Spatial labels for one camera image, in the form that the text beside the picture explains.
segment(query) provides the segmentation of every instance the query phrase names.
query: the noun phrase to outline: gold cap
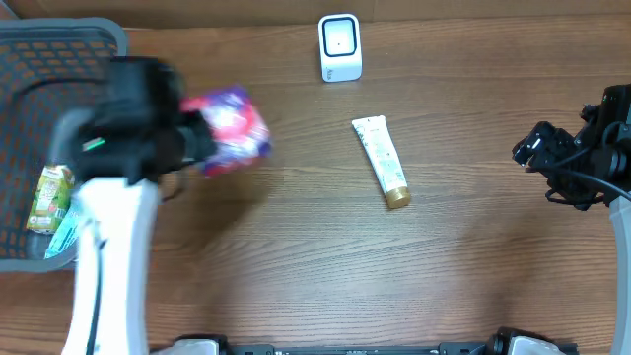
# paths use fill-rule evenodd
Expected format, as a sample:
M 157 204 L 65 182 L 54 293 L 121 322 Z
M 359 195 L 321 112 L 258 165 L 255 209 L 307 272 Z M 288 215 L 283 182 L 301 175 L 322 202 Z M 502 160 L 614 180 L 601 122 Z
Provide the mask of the gold cap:
M 410 191 L 407 187 L 392 189 L 386 194 L 387 206 L 389 208 L 400 208 L 407 206 L 411 200 Z

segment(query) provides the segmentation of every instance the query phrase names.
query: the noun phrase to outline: plastic basket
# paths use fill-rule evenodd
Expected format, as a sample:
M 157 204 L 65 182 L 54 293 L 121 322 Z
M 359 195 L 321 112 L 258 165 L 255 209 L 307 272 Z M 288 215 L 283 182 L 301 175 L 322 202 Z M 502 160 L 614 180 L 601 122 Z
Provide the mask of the plastic basket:
M 108 59 L 126 50 L 123 29 L 107 19 L 0 21 L 0 272 L 47 272 L 75 259 L 74 246 L 44 259 L 51 236 L 26 224 L 56 120 L 70 107 L 92 103 L 101 88 L 41 87 L 10 113 L 13 93 L 43 79 L 101 78 Z

